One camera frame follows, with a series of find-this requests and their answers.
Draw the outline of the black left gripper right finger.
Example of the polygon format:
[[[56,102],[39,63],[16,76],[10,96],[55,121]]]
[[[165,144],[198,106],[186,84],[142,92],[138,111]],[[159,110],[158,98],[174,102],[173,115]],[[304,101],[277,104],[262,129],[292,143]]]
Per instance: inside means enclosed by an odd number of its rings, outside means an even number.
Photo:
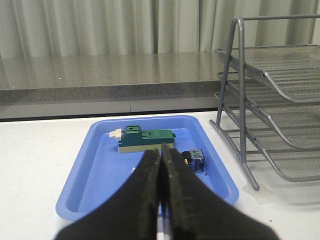
[[[162,198],[173,240],[277,240],[267,225],[240,212],[211,191],[181,154],[161,146]]]

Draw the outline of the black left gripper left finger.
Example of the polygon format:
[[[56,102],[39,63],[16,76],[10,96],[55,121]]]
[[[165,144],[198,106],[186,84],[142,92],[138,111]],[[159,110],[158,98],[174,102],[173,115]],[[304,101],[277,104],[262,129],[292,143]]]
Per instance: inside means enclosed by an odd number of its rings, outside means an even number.
[[[63,228],[57,240],[155,240],[160,154],[144,152],[138,166],[107,201]]]

